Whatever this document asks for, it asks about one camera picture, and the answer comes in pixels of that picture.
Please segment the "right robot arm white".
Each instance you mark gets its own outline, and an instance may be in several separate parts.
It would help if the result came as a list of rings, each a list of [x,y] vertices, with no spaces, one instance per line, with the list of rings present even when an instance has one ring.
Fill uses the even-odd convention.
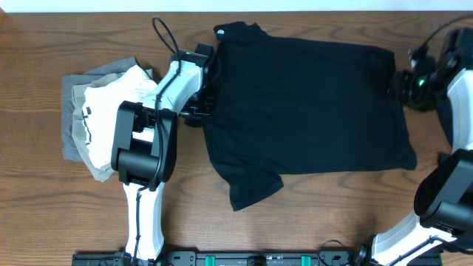
[[[408,265],[437,246],[470,255],[472,239],[472,71],[462,69],[446,88],[452,108],[452,153],[419,185],[414,209],[373,237],[358,265]]]

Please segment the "black polo shirt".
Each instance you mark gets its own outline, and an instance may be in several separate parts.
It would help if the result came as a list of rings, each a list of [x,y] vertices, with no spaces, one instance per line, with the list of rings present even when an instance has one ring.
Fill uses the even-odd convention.
[[[214,32],[220,74],[203,131],[235,211],[282,189],[285,174],[416,167],[403,107],[382,95],[392,51],[281,38],[243,22]]]

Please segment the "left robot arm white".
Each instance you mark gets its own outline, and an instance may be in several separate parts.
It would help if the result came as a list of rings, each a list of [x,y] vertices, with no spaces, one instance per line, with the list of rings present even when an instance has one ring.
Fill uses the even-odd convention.
[[[123,183],[129,238],[123,265],[155,265],[164,246],[163,189],[177,161],[179,117],[199,123],[212,113],[214,51],[177,52],[156,92],[118,107],[111,166]]]

